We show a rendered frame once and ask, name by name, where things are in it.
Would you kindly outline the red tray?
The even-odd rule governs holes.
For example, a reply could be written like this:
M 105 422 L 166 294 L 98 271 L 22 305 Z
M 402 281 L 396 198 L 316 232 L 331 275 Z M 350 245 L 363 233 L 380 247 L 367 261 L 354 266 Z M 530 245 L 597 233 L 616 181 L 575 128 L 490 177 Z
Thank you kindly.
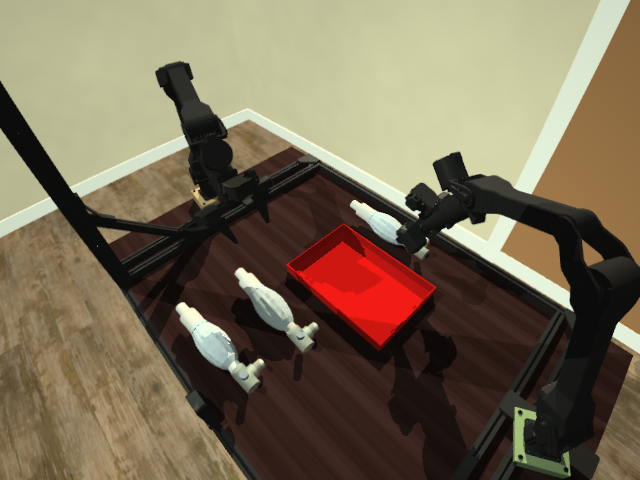
M 287 270 L 378 351 L 436 289 L 345 224 Z

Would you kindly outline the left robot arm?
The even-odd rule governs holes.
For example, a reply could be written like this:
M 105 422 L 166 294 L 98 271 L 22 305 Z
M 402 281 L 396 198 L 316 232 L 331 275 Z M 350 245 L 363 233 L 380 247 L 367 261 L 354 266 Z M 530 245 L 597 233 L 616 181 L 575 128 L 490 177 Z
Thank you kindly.
M 231 165 L 233 159 L 232 148 L 223 140 L 227 138 L 227 129 L 221 119 L 217 115 L 214 116 L 210 106 L 200 101 L 191 82 L 194 77 L 189 63 L 178 61 L 165 64 L 164 69 L 160 68 L 155 71 L 159 86 L 161 88 L 164 85 L 164 92 L 175 102 L 183 134 L 190 144 L 189 173 L 194 184 L 199 184 L 202 190 L 198 190 L 199 194 L 208 201 L 217 197 L 213 186 L 208 183 L 208 176 Z M 173 91 L 174 88 L 176 91 Z M 201 157 L 203 164 L 200 162 Z M 259 184 L 260 180 L 254 169 L 245 171 L 242 176 L 234 171 L 231 175 L 227 180 L 223 177 L 217 179 L 219 193 L 224 202 L 229 199 L 240 202 L 256 193 L 254 186 Z

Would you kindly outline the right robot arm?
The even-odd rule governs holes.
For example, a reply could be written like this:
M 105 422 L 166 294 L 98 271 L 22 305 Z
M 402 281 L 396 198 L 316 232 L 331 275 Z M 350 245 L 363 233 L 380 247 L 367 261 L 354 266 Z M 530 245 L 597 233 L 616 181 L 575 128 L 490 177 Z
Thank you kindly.
M 540 388 L 536 420 L 526 418 L 523 429 L 526 454 L 560 463 L 562 454 L 594 437 L 596 403 L 591 392 L 616 325 L 640 298 L 640 266 L 591 210 L 519 191 L 496 175 L 469 176 L 460 152 L 432 165 L 442 191 L 454 194 L 464 206 L 453 195 L 439 198 L 419 183 L 405 197 L 405 205 L 420 211 L 420 219 L 445 198 L 443 212 L 451 222 L 470 218 L 475 225 L 484 223 L 486 214 L 499 214 L 554 236 L 559 245 L 576 320 L 559 378 Z M 587 266 L 582 240 L 604 260 Z

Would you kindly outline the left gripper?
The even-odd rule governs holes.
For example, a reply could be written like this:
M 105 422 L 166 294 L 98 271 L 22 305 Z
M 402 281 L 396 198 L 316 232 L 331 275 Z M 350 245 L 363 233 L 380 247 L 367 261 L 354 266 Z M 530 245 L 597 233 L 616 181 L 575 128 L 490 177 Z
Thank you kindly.
M 194 220 L 196 221 L 198 226 L 203 226 L 203 225 L 212 226 L 213 225 L 212 226 L 213 228 L 215 228 L 218 231 L 220 231 L 227 238 L 229 238 L 233 243 L 238 244 L 238 241 L 237 241 L 236 237 L 234 236 L 234 234 L 232 233 L 232 231 L 230 230 L 230 228 L 228 227 L 228 225 L 226 223 L 225 217 L 220 217 L 220 213 L 222 211 L 224 211 L 225 209 L 231 207 L 232 205 L 234 205 L 234 204 L 236 204 L 238 202 L 233 200 L 233 199 L 231 199 L 230 201 L 227 200 L 229 203 L 227 203 L 227 201 L 224 202 L 223 199 L 221 198 L 220 194 L 219 194 L 218 184 L 217 184 L 218 183 L 217 179 L 220 178 L 220 177 L 223 177 L 224 180 L 227 180 L 227 179 L 231 178 L 232 177 L 232 175 L 231 175 L 232 171 L 234 171 L 234 173 L 237 172 L 237 170 L 233 169 L 232 166 L 230 165 L 230 166 L 226 167 L 225 169 L 222 169 L 222 170 L 220 170 L 220 171 L 208 176 L 208 179 L 209 179 L 208 183 L 209 183 L 210 186 L 211 185 L 213 186 L 216 194 L 218 195 L 217 199 L 221 203 L 219 203 L 217 205 L 211 205 L 210 207 L 207 206 L 207 207 L 201 209 L 200 211 L 194 213 Z M 257 207 L 257 209 L 258 209 L 259 213 L 261 214 L 262 218 L 264 219 L 264 221 L 266 223 L 270 223 L 269 213 L 268 213 L 268 206 L 267 206 L 267 198 L 268 198 L 269 192 L 271 192 L 271 189 L 269 189 L 269 188 L 274 186 L 274 183 L 273 183 L 272 179 L 267 175 L 264 176 L 263 178 L 260 178 L 259 180 L 260 180 L 260 183 L 254 186 L 256 193 L 253 194 L 253 196 L 251 196 L 251 199 L 253 200 L 255 206 Z M 258 185 L 260 187 L 258 187 Z

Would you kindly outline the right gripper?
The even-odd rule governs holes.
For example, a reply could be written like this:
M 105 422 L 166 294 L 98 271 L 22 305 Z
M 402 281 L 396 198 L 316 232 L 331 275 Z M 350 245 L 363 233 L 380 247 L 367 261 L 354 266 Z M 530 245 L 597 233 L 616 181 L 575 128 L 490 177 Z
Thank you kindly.
M 448 192 L 442 192 L 438 195 L 439 198 L 451 196 Z M 426 244 L 426 235 L 432 231 L 434 235 L 438 234 L 442 229 L 451 229 L 456 223 L 451 222 L 443 212 L 443 201 L 440 200 L 433 207 L 434 211 L 429 213 L 425 218 L 418 219 L 415 222 L 409 221 L 402 225 L 397 231 L 398 236 L 395 240 L 406 247 L 410 254 L 419 252 Z M 421 225 L 418 227 L 417 225 Z M 427 229 L 426 229 L 427 228 Z M 424 236 L 425 235 L 425 236 Z M 401 241 L 400 241 L 400 240 Z

